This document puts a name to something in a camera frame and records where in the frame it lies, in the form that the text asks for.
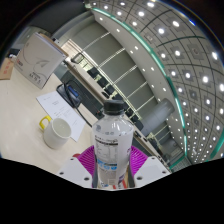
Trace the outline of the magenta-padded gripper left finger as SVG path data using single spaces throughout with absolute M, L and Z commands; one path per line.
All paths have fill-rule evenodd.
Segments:
M 56 175 L 84 188 L 96 188 L 98 176 L 94 147 L 88 147 L 81 154 L 74 154 Z

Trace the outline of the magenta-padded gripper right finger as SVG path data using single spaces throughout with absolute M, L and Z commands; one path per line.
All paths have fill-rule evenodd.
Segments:
M 131 147 L 128 168 L 129 188 L 140 188 L 168 175 L 170 172 L 156 156 L 147 156 L 138 148 Z

